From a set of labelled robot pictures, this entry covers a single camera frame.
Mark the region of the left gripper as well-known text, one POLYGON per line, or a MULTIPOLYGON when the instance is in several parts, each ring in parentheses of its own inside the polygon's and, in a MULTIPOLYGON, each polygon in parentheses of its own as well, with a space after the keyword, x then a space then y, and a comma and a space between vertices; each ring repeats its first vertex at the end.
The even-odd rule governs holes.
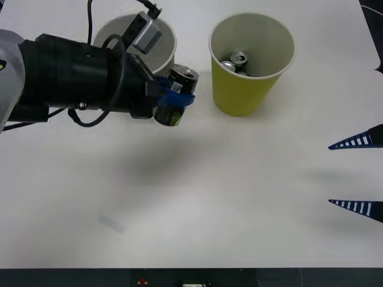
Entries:
POLYGON ((155 77, 141 56, 127 53, 124 81, 110 111, 128 113, 134 119, 150 119, 154 107, 170 105, 183 108, 194 102, 194 94, 179 94, 170 91, 167 85, 168 78, 155 77))

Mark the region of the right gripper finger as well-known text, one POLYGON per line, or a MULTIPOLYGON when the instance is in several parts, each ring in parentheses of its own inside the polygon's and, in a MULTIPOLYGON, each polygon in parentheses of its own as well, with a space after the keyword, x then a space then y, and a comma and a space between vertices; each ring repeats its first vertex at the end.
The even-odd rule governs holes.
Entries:
POLYGON ((328 149, 382 148, 382 126, 383 124, 380 124, 363 133, 341 140, 330 145, 328 149))
POLYGON ((363 215, 380 223, 383 223, 383 202, 382 201, 348 201, 329 199, 328 202, 343 209, 363 215))

